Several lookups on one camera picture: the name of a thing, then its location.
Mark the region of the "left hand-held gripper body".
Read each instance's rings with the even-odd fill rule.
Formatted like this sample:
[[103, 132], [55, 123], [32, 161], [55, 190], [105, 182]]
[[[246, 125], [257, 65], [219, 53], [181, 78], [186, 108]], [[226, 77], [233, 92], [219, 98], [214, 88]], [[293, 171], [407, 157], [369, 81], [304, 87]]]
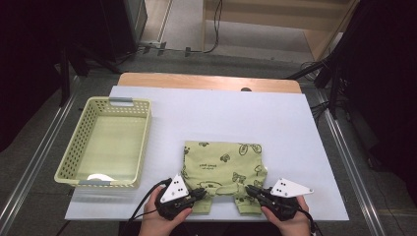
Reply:
[[182, 176], [177, 174], [158, 193], [154, 204], [160, 216], [173, 220], [184, 209], [192, 208], [195, 201], [196, 198], [191, 196]]

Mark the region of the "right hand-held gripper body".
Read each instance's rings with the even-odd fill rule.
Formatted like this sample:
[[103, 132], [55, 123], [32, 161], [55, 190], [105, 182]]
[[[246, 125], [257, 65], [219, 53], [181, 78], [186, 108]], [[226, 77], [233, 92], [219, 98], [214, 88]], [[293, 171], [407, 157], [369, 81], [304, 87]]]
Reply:
[[279, 220], [286, 221], [302, 210], [297, 198], [313, 193], [311, 188], [280, 178], [272, 187], [261, 190], [261, 205], [271, 210]]

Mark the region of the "green printed baby romper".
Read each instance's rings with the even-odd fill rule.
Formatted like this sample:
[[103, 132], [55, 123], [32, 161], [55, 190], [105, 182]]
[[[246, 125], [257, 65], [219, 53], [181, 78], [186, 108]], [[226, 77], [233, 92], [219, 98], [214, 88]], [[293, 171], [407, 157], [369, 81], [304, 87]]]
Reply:
[[229, 196], [240, 214], [260, 214], [260, 204], [246, 187], [265, 183], [268, 171], [262, 154], [259, 144], [187, 141], [181, 175], [190, 189], [207, 192], [193, 212], [208, 214], [214, 198]]

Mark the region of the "pale green plastic basket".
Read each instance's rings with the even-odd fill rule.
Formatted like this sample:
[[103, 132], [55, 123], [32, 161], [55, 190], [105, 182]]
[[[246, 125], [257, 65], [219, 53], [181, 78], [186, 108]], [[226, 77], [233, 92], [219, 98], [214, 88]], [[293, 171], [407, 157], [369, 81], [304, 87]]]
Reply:
[[147, 99], [89, 98], [54, 180], [74, 187], [138, 187], [150, 123]]

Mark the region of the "person's right hand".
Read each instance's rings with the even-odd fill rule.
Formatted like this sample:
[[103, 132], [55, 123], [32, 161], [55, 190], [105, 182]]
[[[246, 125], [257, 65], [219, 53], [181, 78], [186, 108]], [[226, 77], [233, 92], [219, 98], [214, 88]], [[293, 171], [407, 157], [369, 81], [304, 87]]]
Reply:
[[282, 236], [311, 236], [310, 219], [303, 212], [297, 211], [292, 219], [280, 221], [266, 206], [261, 211]]

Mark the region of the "person's left hand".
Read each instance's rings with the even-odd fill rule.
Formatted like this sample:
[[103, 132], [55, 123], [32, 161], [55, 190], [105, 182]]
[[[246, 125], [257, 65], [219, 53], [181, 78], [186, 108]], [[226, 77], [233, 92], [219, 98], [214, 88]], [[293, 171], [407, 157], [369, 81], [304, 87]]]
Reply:
[[149, 199], [144, 206], [144, 212], [146, 214], [143, 216], [138, 236], [169, 236], [174, 228], [192, 213], [190, 208], [186, 208], [172, 220], [167, 220], [160, 216], [155, 206], [155, 200], [161, 190], [162, 187], [158, 186], [151, 192]]

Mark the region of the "white board sheet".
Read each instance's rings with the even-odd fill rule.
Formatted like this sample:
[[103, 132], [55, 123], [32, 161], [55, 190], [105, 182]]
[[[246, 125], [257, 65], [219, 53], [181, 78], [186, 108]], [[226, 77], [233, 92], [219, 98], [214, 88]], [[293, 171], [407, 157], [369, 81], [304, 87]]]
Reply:
[[113, 97], [151, 103], [148, 147], [138, 188], [78, 188], [70, 220], [128, 219], [157, 182], [181, 171], [187, 141], [255, 143], [263, 150], [266, 186], [288, 179], [312, 189], [306, 201], [317, 221], [348, 217], [328, 157], [302, 93], [116, 86]]

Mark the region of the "black metal stand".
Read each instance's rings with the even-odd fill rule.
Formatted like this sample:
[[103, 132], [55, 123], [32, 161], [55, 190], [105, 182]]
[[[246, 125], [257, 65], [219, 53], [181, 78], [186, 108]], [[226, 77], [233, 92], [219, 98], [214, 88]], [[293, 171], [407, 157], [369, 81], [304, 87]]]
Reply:
[[61, 101], [60, 106], [69, 100], [70, 97], [70, 77], [69, 67], [72, 66], [78, 75], [86, 76], [89, 73], [84, 57], [88, 57], [97, 62], [100, 66], [108, 69], [114, 74], [121, 75], [122, 72], [115, 66], [104, 60], [93, 51], [79, 44], [62, 44], [60, 46], [60, 79], [61, 79]]
[[328, 83], [331, 83], [329, 100], [325, 105], [325, 108], [330, 112], [333, 119], [336, 118], [335, 108], [341, 77], [341, 69], [338, 65], [338, 60], [339, 54], [336, 50], [333, 50], [326, 58], [286, 77], [286, 80], [296, 81], [308, 74], [318, 71], [319, 73], [314, 79], [314, 85], [317, 89], [324, 89]]

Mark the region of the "light wooden shelf unit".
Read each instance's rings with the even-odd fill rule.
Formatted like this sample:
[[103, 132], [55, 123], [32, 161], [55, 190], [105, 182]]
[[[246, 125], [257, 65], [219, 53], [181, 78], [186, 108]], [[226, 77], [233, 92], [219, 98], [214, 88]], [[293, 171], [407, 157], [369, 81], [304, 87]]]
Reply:
[[315, 61], [344, 32], [360, 0], [223, 0], [221, 19], [231, 23], [302, 30]]

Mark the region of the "dark cabinet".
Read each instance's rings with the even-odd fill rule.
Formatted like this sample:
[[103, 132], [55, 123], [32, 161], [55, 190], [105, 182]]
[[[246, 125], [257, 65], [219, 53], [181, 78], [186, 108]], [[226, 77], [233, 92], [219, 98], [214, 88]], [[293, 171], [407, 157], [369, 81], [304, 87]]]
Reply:
[[137, 51], [147, 20], [145, 0], [100, 0], [110, 39], [110, 58]]

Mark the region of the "aluminium floor rail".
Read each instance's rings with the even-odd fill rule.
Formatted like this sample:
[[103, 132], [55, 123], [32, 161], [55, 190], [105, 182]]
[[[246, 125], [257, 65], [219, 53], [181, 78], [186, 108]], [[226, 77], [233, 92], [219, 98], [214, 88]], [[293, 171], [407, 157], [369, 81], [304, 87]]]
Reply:
[[352, 193], [355, 196], [356, 203], [362, 212], [371, 235], [387, 236], [380, 220], [378, 211], [372, 201], [362, 171], [357, 166], [354, 155], [352, 154], [351, 149], [345, 140], [338, 120], [333, 117], [329, 108], [325, 109], [324, 115], [337, 146], [341, 161], [343, 162]]
[[49, 154], [49, 151], [73, 106], [82, 80], [79, 76], [75, 76], [70, 80], [70, 82], [70, 96], [68, 100], [57, 110], [51, 124], [33, 154], [29, 165], [18, 182], [17, 187], [14, 189], [6, 202], [6, 205], [3, 207], [0, 214], [0, 235], [6, 235], [12, 226], [13, 221], [23, 205], [45, 158]]

